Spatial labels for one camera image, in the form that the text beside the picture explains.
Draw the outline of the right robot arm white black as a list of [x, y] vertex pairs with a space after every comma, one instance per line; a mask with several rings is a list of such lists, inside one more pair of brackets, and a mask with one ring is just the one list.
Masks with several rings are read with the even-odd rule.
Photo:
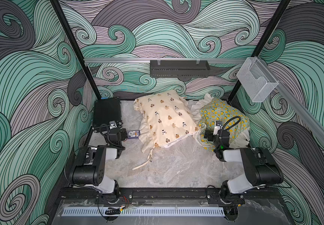
[[206, 131], [204, 137], [212, 141], [216, 157], [222, 162], [238, 162], [243, 164], [244, 173], [240, 176], [224, 181], [221, 186], [221, 197], [244, 193], [253, 188], [281, 184], [284, 175], [272, 157], [269, 150], [264, 148], [229, 147], [227, 131], [220, 129], [218, 132]]

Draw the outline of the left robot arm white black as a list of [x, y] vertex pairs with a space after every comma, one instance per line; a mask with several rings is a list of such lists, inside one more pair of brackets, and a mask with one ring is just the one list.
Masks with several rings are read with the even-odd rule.
[[127, 131], [124, 128], [112, 128], [104, 133], [107, 138], [106, 145], [97, 147], [89, 146], [94, 129], [91, 127], [84, 145], [78, 150], [74, 163], [69, 173], [66, 173], [67, 181], [75, 187], [87, 187], [101, 194], [119, 194], [119, 185], [105, 175], [105, 163], [118, 159], [125, 147], [122, 142], [127, 139]]

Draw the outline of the cream animal print pillow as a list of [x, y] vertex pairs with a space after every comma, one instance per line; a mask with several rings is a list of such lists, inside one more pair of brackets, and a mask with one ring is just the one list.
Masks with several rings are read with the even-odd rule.
[[175, 90], [137, 98], [133, 107], [143, 116], [139, 136], [142, 152], [168, 148], [199, 130], [188, 102]]

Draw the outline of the green lemon print pillow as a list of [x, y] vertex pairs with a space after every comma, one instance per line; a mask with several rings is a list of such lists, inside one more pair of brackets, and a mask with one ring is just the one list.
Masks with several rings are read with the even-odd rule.
[[229, 132], [229, 146], [232, 149], [244, 148], [250, 144], [250, 119], [240, 110], [230, 106], [226, 101], [213, 98], [206, 94], [191, 107], [193, 119], [200, 131], [195, 136], [199, 145], [208, 151], [214, 149], [214, 144], [205, 137], [207, 131], [214, 132], [217, 121], [226, 125]]

